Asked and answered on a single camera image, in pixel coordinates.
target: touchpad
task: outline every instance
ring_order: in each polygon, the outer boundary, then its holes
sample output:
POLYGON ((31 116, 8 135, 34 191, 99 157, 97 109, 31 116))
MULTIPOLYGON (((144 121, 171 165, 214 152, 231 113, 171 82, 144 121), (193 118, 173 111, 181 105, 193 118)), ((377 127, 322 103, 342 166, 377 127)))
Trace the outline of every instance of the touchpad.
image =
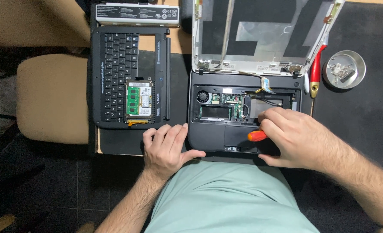
POLYGON ((240 146, 255 148, 256 145, 247 140, 248 133, 259 130, 256 127, 238 127, 238 126, 226 126, 225 127, 225 146, 240 146))

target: laptop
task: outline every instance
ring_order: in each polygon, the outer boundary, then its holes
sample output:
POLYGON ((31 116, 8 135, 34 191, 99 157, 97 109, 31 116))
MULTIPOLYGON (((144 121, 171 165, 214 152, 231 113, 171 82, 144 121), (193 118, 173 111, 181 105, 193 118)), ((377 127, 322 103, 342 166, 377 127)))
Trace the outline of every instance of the laptop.
POLYGON ((171 41, 167 35, 168 26, 178 26, 178 22, 178 7, 92 4, 92 108, 96 126, 149 129, 168 123, 171 41), (154 41, 140 41, 140 35, 153 36, 154 41), (142 43, 152 43, 155 52, 140 52, 142 43))
POLYGON ((196 1, 189 143, 260 153, 247 140, 272 107, 300 111, 304 74, 344 0, 196 1))

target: orange screwdriver handle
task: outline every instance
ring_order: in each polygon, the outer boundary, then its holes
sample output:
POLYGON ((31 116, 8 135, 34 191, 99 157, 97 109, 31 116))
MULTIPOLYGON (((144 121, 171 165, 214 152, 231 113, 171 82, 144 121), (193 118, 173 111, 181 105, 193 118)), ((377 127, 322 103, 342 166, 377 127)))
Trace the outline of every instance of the orange screwdriver handle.
POLYGON ((253 131, 247 135, 249 141, 262 141, 267 137, 268 136, 262 130, 253 131))

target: man's left hand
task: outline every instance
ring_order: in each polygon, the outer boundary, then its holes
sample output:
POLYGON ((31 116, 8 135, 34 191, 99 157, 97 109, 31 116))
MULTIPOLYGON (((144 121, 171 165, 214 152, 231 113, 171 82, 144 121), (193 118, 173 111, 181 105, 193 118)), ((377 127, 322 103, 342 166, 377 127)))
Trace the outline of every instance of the man's left hand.
POLYGON ((164 125, 158 130, 152 128, 144 132, 144 172, 167 181, 184 163, 206 155, 204 151, 197 150, 181 152, 188 127, 188 124, 174 127, 164 125))

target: wooden desk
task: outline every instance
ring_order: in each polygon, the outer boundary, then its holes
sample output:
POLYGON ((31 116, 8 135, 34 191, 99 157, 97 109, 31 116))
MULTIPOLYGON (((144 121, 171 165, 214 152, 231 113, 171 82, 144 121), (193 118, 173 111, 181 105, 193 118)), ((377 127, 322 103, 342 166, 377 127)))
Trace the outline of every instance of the wooden desk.
MULTIPOLYGON (((383 0, 348 0, 348 2, 358 3, 379 3, 383 4, 383 0)), ((158 0, 157 4, 162 5, 163 0, 158 0)), ((164 5, 178 6, 179 0, 165 0, 164 5)), ((191 54, 191 35, 185 33, 181 28, 171 28, 169 37, 171 41, 171 51, 174 54, 191 54)), ((141 50, 154 51, 154 37, 153 36, 140 36, 141 50)), ((102 153, 100 149, 100 134, 97 129, 97 152, 102 153)))

